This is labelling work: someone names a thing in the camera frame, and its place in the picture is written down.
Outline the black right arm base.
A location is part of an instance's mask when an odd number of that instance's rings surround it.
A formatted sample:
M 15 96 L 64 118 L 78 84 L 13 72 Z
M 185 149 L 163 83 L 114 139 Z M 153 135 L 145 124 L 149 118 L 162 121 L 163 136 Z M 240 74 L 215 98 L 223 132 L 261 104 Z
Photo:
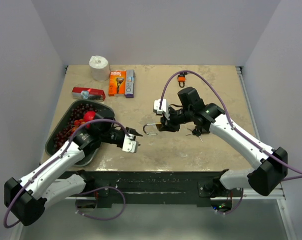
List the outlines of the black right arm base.
M 228 169 L 225 169 L 217 176 L 198 181 L 198 193 L 200 197 L 210 199 L 226 197 L 225 200 L 211 202 L 213 210 L 222 214 L 226 214 L 226 212 L 229 212 L 233 207 L 233 191 L 226 189 L 220 182 L 222 174 L 228 171 Z

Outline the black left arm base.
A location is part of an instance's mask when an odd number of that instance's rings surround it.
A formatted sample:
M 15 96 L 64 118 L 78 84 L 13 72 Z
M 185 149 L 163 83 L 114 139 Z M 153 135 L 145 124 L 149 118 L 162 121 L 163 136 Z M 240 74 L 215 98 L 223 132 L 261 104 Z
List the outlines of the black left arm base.
M 110 181 L 103 180 L 93 172 L 78 170 L 76 174 L 83 178 L 85 187 L 78 195 L 81 197 L 94 197 L 96 208 L 111 208 L 112 202 L 109 202 L 110 189 L 105 188 L 110 186 Z

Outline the orange padlock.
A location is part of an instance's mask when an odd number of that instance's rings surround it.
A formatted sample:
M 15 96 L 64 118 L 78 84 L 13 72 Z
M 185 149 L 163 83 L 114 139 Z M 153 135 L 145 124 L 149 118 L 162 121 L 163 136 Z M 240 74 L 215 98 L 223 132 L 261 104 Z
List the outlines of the orange padlock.
M 179 84 L 180 88 L 185 87 L 185 81 L 186 81 L 187 74 L 188 74 L 187 72 L 181 72 L 177 75 L 177 80 L 178 80 L 178 84 Z

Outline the white toilet paper roll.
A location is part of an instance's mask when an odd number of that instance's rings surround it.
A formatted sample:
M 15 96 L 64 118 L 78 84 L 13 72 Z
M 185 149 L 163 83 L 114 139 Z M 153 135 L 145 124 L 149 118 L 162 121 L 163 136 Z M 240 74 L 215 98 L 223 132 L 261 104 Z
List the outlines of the white toilet paper roll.
M 110 66 L 106 58 L 94 55 L 89 60 L 91 75 L 96 81 L 106 81 L 109 79 Z

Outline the dark red grape bunch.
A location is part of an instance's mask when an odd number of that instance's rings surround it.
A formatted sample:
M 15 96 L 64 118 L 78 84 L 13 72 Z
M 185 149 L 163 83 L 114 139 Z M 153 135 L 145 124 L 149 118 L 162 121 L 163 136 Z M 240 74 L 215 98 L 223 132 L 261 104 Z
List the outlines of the dark red grape bunch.
M 79 103 L 77 106 L 72 106 L 66 116 L 64 123 L 60 123 L 57 127 L 56 133 L 53 135 L 53 150 L 57 152 L 64 143 L 75 132 L 78 126 L 74 126 L 75 120 L 83 119 L 83 116 L 88 111 L 97 112 L 98 109 L 91 103 Z

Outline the orange razor box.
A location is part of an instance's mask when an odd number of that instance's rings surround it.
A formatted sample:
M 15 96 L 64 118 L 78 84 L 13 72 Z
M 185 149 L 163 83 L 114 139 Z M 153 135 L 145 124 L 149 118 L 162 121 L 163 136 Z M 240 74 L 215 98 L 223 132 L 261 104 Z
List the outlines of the orange razor box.
M 125 95 L 126 71 L 111 71 L 109 76 L 108 95 L 110 97 Z

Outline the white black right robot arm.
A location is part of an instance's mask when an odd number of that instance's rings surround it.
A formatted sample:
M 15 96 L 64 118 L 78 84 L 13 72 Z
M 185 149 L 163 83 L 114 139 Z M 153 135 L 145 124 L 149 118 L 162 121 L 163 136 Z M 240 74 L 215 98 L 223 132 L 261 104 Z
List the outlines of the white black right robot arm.
M 165 99 L 154 101 L 153 111 L 159 115 L 160 132 L 177 132 L 181 124 L 193 122 L 196 129 L 212 133 L 240 153 L 251 168 L 225 170 L 221 176 L 206 185 L 211 196 L 225 196 L 235 188 L 252 188 L 262 196 L 268 196 L 287 176 L 288 153 L 282 147 L 274 149 L 260 142 L 240 126 L 229 120 L 226 112 L 214 103 L 205 104 L 193 87 L 178 92 L 180 109 L 167 105 Z

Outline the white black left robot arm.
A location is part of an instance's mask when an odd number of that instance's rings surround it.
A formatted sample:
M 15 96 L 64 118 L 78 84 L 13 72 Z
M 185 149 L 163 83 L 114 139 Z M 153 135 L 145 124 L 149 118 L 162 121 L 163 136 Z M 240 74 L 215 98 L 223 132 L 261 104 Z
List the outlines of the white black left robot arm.
M 46 208 L 72 195 L 89 196 L 99 191 L 94 179 L 81 171 L 56 182 L 69 167 L 100 147 L 101 143 L 114 144 L 124 152 L 137 152 L 139 133 L 113 119 L 94 119 L 80 125 L 62 147 L 45 163 L 19 180 L 10 178 L 4 184 L 4 204 L 7 208 L 3 226 L 7 229 L 8 215 L 29 226 L 37 221 Z

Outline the red strawberries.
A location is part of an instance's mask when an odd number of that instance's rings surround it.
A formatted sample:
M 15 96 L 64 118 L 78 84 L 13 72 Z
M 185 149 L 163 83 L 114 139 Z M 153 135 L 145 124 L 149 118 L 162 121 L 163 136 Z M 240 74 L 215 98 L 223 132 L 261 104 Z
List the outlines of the red strawberries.
M 86 121 L 84 119 L 77 119 L 77 120 L 74 121 L 73 125 L 75 127 L 78 127 L 78 126 L 83 125 L 85 123 L 86 123 Z

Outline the red toothpaste box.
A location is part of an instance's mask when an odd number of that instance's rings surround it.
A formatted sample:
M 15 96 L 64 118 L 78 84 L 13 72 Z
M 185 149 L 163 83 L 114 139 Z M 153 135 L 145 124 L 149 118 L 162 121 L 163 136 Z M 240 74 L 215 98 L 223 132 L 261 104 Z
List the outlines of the red toothpaste box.
M 104 90 L 88 88 L 88 87 L 74 87 L 71 91 L 74 99 L 92 100 L 103 102 L 106 98 Z

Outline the dark grey fruit tray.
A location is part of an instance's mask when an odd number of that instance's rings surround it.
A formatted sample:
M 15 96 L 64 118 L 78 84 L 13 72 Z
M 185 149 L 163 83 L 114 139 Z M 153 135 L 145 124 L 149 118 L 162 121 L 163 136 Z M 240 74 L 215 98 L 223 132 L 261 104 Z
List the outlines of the dark grey fruit tray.
M 91 100 L 77 100 L 71 104 L 53 130 L 46 142 L 45 152 L 49 156 L 54 155 L 69 140 L 77 127 L 91 120 L 90 116 L 94 119 L 115 119 L 114 111 L 108 106 Z M 101 122 L 92 123 L 80 129 L 73 140 L 78 146 L 84 147 L 85 157 L 74 164 L 76 167 L 84 167 L 93 160 L 101 145 L 101 140 L 108 130 L 113 129 L 113 126 L 112 123 Z

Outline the brass padlock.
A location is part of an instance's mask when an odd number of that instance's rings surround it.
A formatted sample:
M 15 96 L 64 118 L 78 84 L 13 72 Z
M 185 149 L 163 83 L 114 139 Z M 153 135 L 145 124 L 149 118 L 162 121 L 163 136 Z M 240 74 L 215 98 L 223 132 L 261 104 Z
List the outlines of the brass padlock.
M 155 126 L 155 123 L 157 122 L 154 122 L 154 123 L 146 123 L 144 126 L 143 126 L 143 132 L 148 135 L 148 136 L 156 136 L 158 134 L 158 130 Z

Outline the black padlock with keys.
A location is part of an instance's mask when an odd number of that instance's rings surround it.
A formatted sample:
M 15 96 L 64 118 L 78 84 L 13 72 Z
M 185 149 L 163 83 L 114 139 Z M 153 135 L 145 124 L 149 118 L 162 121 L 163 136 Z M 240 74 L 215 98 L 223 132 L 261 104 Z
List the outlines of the black padlock with keys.
M 193 129 L 187 128 L 187 130 L 189 130 L 190 133 L 186 134 L 186 136 L 190 136 L 190 135 L 196 136 L 200 139 L 201 142 L 203 142 L 201 135 L 206 135 L 210 133 L 208 130 L 205 130 L 201 126 L 195 126 Z

